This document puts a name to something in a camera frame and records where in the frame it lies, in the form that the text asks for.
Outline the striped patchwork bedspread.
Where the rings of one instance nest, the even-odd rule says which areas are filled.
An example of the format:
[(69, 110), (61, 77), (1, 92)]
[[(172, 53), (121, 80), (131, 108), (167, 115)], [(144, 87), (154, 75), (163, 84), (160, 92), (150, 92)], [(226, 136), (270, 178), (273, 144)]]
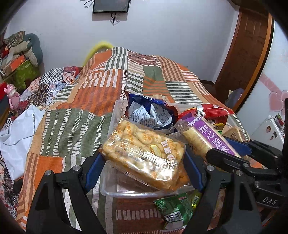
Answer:
[(27, 154), (16, 221), (25, 229), (36, 189), (46, 170), (65, 172), (93, 155), (108, 134), (116, 100), (125, 92), (192, 106), (221, 102), (198, 77), (171, 59), (123, 47), (95, 54), (70, 87), (45, 111)]

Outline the wooden wardrobe frame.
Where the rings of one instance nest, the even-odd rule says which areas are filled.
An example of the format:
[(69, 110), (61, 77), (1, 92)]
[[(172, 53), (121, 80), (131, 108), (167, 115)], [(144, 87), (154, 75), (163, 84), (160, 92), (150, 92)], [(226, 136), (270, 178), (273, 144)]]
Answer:
[(230, 91), (243, 89), (232, 110), (236, 113), (252, 92), (267, 60), (273, 36), (270, 13), (240, 7), (235, 32), (215, 83), (217, 99), (224, 103)]

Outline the white plastic sheet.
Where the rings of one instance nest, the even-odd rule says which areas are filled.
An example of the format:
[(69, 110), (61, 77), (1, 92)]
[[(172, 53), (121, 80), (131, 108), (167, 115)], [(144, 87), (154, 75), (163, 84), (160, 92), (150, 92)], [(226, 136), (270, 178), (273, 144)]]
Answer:
[(1, 131), (1, 155), (12, 180), (24, 174), (27, 154), (44, 113), (30, 105), (6, 130)]

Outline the tan wafer bar pack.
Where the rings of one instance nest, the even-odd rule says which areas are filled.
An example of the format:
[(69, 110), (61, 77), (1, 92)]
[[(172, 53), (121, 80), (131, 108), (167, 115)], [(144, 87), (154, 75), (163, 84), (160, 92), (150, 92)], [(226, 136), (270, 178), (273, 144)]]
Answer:
[(239, 127), (227, 127), (222, 130), (222, 135), (239, 142), (246, 142), (249, 138), (246, 138), (243, 131)]

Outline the blue snack bag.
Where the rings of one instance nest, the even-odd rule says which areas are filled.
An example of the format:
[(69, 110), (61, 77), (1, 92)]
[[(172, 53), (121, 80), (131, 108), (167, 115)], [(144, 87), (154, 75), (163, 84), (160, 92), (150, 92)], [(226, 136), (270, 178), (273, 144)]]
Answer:
[(162, 99), (125, 92), (128, 105), (125, 116), (138, 124), (154, 130), (169, 130), (178, 120), (176, 107)]

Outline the green snack packet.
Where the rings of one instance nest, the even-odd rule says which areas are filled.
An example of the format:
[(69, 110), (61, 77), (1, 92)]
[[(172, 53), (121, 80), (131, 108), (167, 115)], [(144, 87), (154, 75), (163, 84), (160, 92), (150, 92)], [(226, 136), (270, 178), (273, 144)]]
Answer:
[(202, 194), (193, 190), (154, 200), (154, 205), (164, 221), (163, 231), (185, 228), (194, 214)]

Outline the purple label rice cracker pack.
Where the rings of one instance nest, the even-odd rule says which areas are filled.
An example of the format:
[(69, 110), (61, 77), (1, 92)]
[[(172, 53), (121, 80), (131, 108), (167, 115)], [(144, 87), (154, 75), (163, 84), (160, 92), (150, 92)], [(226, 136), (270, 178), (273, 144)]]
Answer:
[(185, 120), (179, 120), (175, 128), (191, 143), (194, 154), (206, 159), (210, 149), (218, 149), (224, 153), (241, 156), (228, 143), (228, 141), (204, 118), (191, 116)]

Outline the small wall monitor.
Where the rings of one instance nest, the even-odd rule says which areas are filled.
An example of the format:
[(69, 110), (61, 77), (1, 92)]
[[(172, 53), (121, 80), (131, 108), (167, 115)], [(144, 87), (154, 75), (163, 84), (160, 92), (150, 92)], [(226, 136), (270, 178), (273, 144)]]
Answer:
[(94, 0), (93, 14), (128, 12), (130, 0)]

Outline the golden biscuit tray pack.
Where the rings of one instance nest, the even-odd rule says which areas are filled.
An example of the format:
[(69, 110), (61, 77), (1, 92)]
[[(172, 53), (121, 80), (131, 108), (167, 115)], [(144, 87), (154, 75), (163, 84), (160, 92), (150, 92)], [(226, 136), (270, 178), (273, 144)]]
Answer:
[(122, 117), (99, 152), (129, 177), (169, 192), (190, 183), (183, 164), (185, 149), (179, 140)]

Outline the pile of cushions and boxes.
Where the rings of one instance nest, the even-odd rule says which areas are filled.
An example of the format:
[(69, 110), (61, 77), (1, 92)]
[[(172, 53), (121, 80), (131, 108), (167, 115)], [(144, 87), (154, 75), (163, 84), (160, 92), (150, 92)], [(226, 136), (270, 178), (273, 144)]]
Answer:
[(1, 43), (1, 75), (11, 74), (15, 70), (12, 68), (12, 63), (21, 56), (24, 57), (24, 61), (29, 60), (35, 67), (42, 64), (43, 53), (40, 39), (36, 34), (19, 31), (3, 39)]

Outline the yellow foam tube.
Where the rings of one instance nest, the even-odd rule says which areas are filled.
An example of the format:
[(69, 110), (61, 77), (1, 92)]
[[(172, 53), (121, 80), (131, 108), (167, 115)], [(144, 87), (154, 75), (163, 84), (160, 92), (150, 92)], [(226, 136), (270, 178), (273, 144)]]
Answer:
[(83, 66), (85, 66), (86, 63), (89, 61), (89, 59), (91, 59), (93, 57), (93, 55), (96, 54), (97, 52), (104, 51), (106, 49), (111, 49), (113, 47), (114, 46), (107, 41), (100, 41), (92, 49), (90, 49), (88, 55), (86, 56), (86, 58), (83, 62)]

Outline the clear plastic storage bin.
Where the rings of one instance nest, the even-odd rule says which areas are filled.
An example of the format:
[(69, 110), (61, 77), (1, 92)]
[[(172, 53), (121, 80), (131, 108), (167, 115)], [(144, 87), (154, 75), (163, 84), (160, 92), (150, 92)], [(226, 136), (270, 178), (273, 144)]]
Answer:
[[(178, 113), (185, 111), (188, 108), (191, 108), (192, 105), (189, 104), (179, 104), (179, 103), (169, 103), (170, 106), (174, 106)], [(128, 105), (127, 100), (116, 100), (111, 116), (111, 121), (108, 129), (109, 136), (113, 130), (116, 128), (121, 117), (125, 114), (126, 108)], [(240, 120), (235, 114), (231, 114), (228, 117), (224, 132), (228, 131), (232, 127), (238, 127), (241, 129), (242, 137), (245, 141), (249, 141), (250, 137), (248, 133), (243, 128)], [(163, 192), (147, 186), (139, 181), (125, 175), (118, 169), (114, 168), (110, 161), (106, 162), (100, 176), (100, 191), (104, 196), (111, 196), (117, 198), (124, 197), (161, 197), (175, 195), (177, 193), (184, 193), (193, 191), (195, 188), (191, 185), (190, 181), (184, 182), (184, 185), (178, 190)]]

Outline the red snack bag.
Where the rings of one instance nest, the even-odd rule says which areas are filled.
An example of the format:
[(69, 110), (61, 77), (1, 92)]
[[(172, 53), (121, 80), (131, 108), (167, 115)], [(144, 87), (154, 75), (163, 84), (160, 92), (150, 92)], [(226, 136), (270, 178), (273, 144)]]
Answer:
[(179, 114), (179, 119), (185, 120), (188, 117), (205, 118), (216, 130), (223, 130), (228, 116), (234, 114), (231, 109), (223, 108), (214, 104), (200, 104), (189, 108)]

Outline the checkered patchwork quilt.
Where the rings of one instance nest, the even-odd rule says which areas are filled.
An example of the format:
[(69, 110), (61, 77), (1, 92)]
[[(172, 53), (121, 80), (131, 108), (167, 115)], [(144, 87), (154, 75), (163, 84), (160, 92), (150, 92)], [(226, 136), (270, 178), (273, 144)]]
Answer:
[[(20, 94), (18, 107), (6, 119), (3, 128), (6, 130), (15, 119), (30, 105), (47, 108), (58, 93), (79, 77), (80, 67), (66, 66), (53, 68), (34, 79), (26, 90)], [(1, 156), (1, 201), (13, 218), (16, 217), (19, 192), (13, 190), (15, 182), (8, 173), (6, 161)]]

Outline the green gift bag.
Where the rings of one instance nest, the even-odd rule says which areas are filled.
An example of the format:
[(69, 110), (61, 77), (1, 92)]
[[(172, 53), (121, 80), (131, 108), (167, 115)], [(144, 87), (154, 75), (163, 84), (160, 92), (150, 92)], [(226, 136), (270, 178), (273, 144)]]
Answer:
[(30, 60), (26, 60), (15, 70), (13, 84), (18, 90), (25, 90), (39, 75), (39, 67), (34, 66)]

